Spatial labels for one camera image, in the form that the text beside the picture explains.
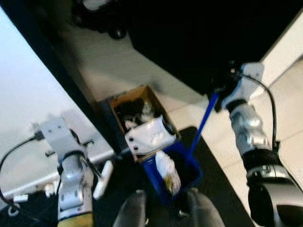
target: floor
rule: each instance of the floor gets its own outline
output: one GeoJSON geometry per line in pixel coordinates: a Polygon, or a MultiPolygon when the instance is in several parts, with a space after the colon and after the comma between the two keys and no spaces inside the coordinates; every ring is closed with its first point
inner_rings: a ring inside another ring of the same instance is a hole
{"type": "MultiPolygon", "coordinates": [[[[183,129],[189,125],[199,126],[208,104],[207,98],[199,95],[139,54],[133,49],[129,37],[121,41],[114,41],[107,34],[99,34],[74,26],[67,26],[64,32],[65,39],[73,46],[73,53],[77,57],[79,69],[97,100],[102,100],[141,84],[149,84],[178,129],[183,129]]],[[[300,101],[302,99],[302,87],[299,87],[302,85],[301,78],[297,76],[292,79],[279,80],[272,89],[274,95],[278,96],[277,109],[280,111],[278,122],[281,123],[278,124],[278,138],[285,141],[281,148],[282,160],[286,166],[291,166],[291,172],[295,173],[295,176],[299,176],[297,180],[303,185],[303,173],[300,170],[302,164],[294,158],[294,155],[289,155],[289,152],[285,151],[292,148],[298,156],[302,157],[298,146],[293,142],[295,140],[298,143],[303,139],[302,118],[299,117],[300,114],[302,115],[302,109],[297,111],[289,103],[292,100],[300,101]]],[[[261,96],[253,100],[252,103],[257,106],[257,111],[260,111],[260,115],[264,117],[265,129],[270,135],[271,112],[269,102],[266,100],[266,96],[261,96]]],[[[202,135],[245,209],[250,213],[246,172],[235,145],[235,137],[228,113],[226,111],[213,112],[202,135]]]]}

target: blue bin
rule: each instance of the blue bin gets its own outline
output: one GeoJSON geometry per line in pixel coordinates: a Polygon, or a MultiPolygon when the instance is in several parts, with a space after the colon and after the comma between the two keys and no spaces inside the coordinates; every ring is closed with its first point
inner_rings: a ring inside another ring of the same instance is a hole
{"type": "Polygon", "coordinates": [[[193,156],[187,157],[188,149],[181,141],[163,150],[175,162],[175,167],[181,180],[181,188],[177,195],[172,196],[167,190],[156,167],[155,156],[152,156],[142,163],[142,166],[152,183],[154,189],[160,197],[163,204],[169,204],[178,197],[179,194],[186,192],[191,187],[196,185],[203,176],[202,169],[199,163],[193,156]]]}

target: blue stick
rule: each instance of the blue stick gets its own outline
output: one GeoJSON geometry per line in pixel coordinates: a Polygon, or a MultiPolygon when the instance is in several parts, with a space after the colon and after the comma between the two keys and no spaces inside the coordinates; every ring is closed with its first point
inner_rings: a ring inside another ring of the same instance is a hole
{"type": "Polygon", "coordinates": [[[189,150],[189,153],[188,153],[187,157],[190,157],[190,156],[193,155],[194,150],[195,150],[195,148],[197,146],[197,143],[199,142],[199,140],[201,138],[202,129],[204,128],[205,123],[206,123],[206,121],[207,121],[207,119],[208,119],[208,117],[209,117],[212,109],[214,108],[214,105],[216,104],[217,100],[218,100],[218,94],[217,93],[213,93],[213,96],[212,96],[212,98],[209,101],[208,107],[206,109],[206,112],[205,112],[204,117],[202,119],[202,122],[200,124],[198,133],[197,133],[196,137],[194,138],[194,141],[193,141],[193,143],[192,143],[192,145],[190,147],[190,150],[189,150]]]}

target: brown box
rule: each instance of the brown box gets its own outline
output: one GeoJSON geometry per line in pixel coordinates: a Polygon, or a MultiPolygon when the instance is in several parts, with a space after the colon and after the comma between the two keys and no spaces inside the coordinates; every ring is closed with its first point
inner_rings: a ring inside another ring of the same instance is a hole
{"type": "MultiPolygon", "coordinates": [[[[181,138],[180,133],[177,131],[176,127],[174,126],[171,119],[169,118],[167,112],[165,111],[165,109],[161,105],[160,101],[154,94],[153,90],[149,86],[141,86],[141,87],[138,87],[129,92],[124,92],[117,96],[113,96],[109,99],[110,107],[119,124],[120,130],[123,134],[126,134],[127,132],[125,132],[125,130],[123,129],[122,123],[120,122],[120,119],[118,118],[118,116],[115,112],[115,109],[121,103],[127,102],[127,101],[134,101],[137,98],[142,98],[144,101],[150,102],[152,104],[152,106],[155,108],[155,110],[163,116],[163,119],[173,127],[173,130],[177,136],[176,141],[180,140],[180,138],[181,138]]],[[[135,159],[135,161],[142,162],[147,157],[150,157],[152,154],[154,154],[157,150],[159,150],[159,149],[151,150],[151,153],[149,153],[148,155],[145,155],[145,156],[134,155],[134,159],[135,159]]]]}

